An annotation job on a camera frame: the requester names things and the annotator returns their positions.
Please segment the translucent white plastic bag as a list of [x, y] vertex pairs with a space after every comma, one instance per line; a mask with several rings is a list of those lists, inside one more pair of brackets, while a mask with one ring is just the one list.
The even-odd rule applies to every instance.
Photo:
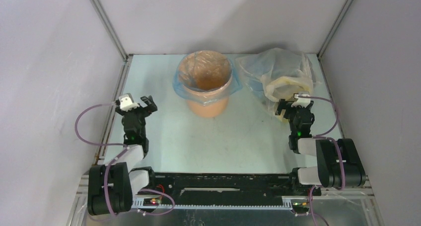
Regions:
[[235, 67], [243, 85], [272, 117], [281, 99], [292, 100], [300, 92], [313, 93], [319, 84], [304, 52], [272, 48], [236, 58]]

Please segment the orange plastic trash bin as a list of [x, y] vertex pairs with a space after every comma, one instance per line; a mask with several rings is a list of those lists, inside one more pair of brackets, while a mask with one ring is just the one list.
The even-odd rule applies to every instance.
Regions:
[[179, 63], [173, 88], [186, 100], [193, 113], [213, 118], [228, 105], [233, 77], [233, 67], [226, 55], [216, 51], [196, 51]]

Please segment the blue plastic trash bag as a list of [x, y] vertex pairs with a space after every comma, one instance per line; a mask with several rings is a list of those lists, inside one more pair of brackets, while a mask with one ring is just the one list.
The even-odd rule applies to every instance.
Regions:
[[233, 62], [216, 51], [196, 51], [184, 56], [172, 86], [179, 97], [202, 106], [223, 100], [242, 88]]

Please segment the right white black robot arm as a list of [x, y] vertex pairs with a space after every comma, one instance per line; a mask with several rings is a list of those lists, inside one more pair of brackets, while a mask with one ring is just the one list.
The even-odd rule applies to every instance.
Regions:
[[309, 185], [337, 189], [362, 187], [367, 176], [353, 140], [311, 134], [315, 121], [311, 111], [313, 104], [309, 97], [298, 97], [295, 101], [280, 99], [275, 112], [288, 121], [290, 150], [295, 154], [314, 156], [317, 161], [316, 166], [292, 170], [289, 190], [294, 195], [302, 195]]

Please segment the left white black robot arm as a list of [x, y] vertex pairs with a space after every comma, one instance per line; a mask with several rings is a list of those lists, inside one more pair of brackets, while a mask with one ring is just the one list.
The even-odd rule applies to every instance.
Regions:
[[123, 149], [108, 163], [89, 170], [87, 210], [92, 216], [127, 212], [132, 207], [135, 189], [152, 194], [157, 188], [157, 181], [149, 176], [151, 169], [132, 172], [149, 150], [145, 119], [157, 111], [152, 96], [143, 96], [141, 100], [144, 107], [134, 102], [130, 94], [116, 100], [115, 111], [122, 116]]

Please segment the left aluminium corner post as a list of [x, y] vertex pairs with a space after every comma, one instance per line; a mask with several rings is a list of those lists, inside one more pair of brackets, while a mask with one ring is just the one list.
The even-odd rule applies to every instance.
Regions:
[[111, 42], [113, 43], [113, 45], [116, 47], [119, 55], [121, 56], [122, 60], [124, 62], [127, 61], [128, 59], [128, 54], [125, 50], [125, 48], [123, 47], [123, 44], [120, 40], [120, 38], [118, 37], [118, 34], [110, 20], [110, 18], [108, 17], [106, 10], [103, 6], [103, 4], [101, 3], [101, 0], [90, 0], [91, 5], [93, 7], [93, 9], [95, 10], [95, 12], [97, 13], [101, 23], [103, 24], [105, 31], [107, 32], [108, 36], [111, 39]]

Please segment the aluminium corner post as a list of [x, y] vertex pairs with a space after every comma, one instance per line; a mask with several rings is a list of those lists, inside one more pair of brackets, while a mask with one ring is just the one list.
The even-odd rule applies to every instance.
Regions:
[[333, 25], [331, 26], [326, 38], [324, 39], [321, 48], [317, 53], [318, 60], [321, 60], [329, 47], [333, 37], [335, 36], [337, 30], [339, 29], [342, 21], [344, 20], [346, 14], [348, 13], [351, 5], [354, 3], [354, 0], [345, 0], [345, 3], [341, 7], [340, 12], [338, 13]]
[[116, 47], [119, 55], [121, 56], [122, 60], [124, 62], [127, 61], [128, 59], [128, 54], [125, 50], [125, 48], [123, 47], [123, 44], [120, 40], [120, 38], [118, 37], [118, 34], [110, 20], [110, 18], [108, 17], [106, 10], [103, 6], [103, 4], [101, 3], [101, 0], [90, 0], [91, 5], [93, 7], [93, 9], [95, 10], [95, 12], [97, 13], [101, 23], [103, 24], [105, 31], [107, 32], [108, 36], [111, 39], [111, 42], [113, 43], [113, 45]]

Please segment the right aluminium corner post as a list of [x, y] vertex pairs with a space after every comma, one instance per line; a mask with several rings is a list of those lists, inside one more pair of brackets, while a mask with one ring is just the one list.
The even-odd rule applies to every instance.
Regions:
[[326, 38], [324, 39], [321, 48], [317, 53], [318, 60], [321, 60], [329, 47], [333, 37], [335, 36], [337, 30], [339, 29], [342, 21], [344, 20], [346, 14], [348, 13], [351, 5], [354, 3], [354, 0], [345, 0], [345, 3], [341, 7], [340, 12], [338, 13], [333, 25], [331, 26]]

